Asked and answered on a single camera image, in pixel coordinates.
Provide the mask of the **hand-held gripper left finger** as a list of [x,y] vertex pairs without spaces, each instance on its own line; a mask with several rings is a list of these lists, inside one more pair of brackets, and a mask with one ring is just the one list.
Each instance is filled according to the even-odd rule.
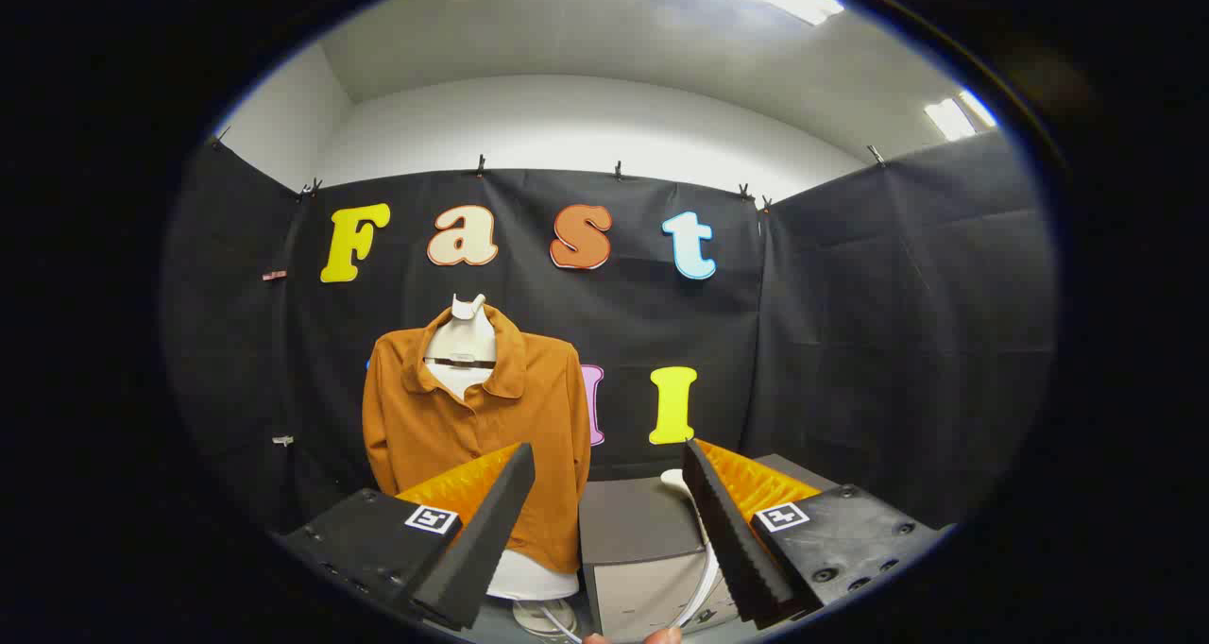
[[397,495],[351,494],[280,544],[391,617],[461,631],[481,610],[533,483],[533,449],[514,443]]

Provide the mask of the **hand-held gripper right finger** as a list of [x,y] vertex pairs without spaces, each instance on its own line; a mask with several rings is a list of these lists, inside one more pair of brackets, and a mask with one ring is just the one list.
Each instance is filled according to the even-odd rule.
[[681,475],[740,619],[764,630],[880,587],[948,535],[857,485],[822,489],[711,445]]

